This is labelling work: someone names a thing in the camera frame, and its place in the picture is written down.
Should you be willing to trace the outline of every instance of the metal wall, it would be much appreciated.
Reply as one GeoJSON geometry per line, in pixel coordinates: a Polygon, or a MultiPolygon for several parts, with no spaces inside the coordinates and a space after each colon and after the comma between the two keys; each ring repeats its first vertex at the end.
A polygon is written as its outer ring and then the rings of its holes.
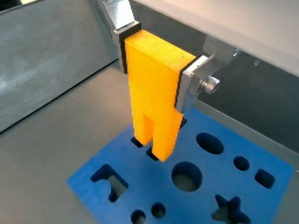
{"type": "Polygon", "coordinates": [[[0,13],[0,132],[118,58],[89,1],[0,13]]]}

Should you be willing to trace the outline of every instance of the screw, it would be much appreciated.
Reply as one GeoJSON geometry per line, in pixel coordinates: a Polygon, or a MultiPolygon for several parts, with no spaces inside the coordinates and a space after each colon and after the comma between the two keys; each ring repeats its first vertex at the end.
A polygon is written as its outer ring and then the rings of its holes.
{"type": "Polygon", "coordinates": [[[208,76],[200,80],[200,91],[206,92],[208,95],[214,94],[220,84],[220,80],[208,76]]]}

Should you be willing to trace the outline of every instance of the round hole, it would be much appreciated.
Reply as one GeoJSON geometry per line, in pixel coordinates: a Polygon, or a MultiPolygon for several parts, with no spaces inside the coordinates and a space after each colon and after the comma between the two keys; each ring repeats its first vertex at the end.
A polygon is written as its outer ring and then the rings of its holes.
{"type": "Polygon", "coordinates": [[[146,213],[142,210],[135,210],[131,215],[131,221],[134,224],[146,223],[146,213]]]}
{"type": "Polygon", "coordinates": [[[208,133],[196,136],[198,145],[211,154],[219,155],[224,151],[220,140],[208,133]]]}
{"type": "Polygon", "coordinates": [[[163,218],[166,214],[166,208],[162,203],[155,203],[152,206],[152,215],[155,218],[163,218]]]}
{"type": "Polygon", "coordinates": [[[246,171],[250,167],[248,160],[244,157],[235,157],[234,165],[240,171],[246,171]]]}
{"type": "Polygon", "coordinates": [[[202,186],[202,171],[199,167],[182,162],[172,168],[172,182],[184,192],[194,192],[202,186]]]}

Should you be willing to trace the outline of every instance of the white panel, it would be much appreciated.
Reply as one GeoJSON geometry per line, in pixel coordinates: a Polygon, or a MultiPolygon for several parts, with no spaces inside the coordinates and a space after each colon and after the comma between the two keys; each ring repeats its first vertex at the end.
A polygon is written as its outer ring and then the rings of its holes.
{"type": "Polygon", "coordinates": [[[298,0],[135,1],[299,76],[298,0]]]}

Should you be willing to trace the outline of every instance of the blue foam board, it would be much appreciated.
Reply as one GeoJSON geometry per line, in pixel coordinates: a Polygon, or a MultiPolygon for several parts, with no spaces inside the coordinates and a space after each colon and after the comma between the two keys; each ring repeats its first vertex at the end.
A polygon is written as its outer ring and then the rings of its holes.
{"type": "Polygon", "coordinates": [[[151,144],[138,148],[131,142],[130,127],[69,177],[69,188],[97,223],[224,223],[218,217],[223,207],[227,223],[272,223],[294,167],[195,108],[184,118],[164,163],[147,155],[151,144]],[[126,186],[118,199],[111,199],[111,175],[126,186]],[[186,175],[195,181],[192,191],[174,184],[186,175]],[[156,203],[163,214],[152,213],[156,203]],[[135,221],[138,215],[144,222],[135,221]]]}

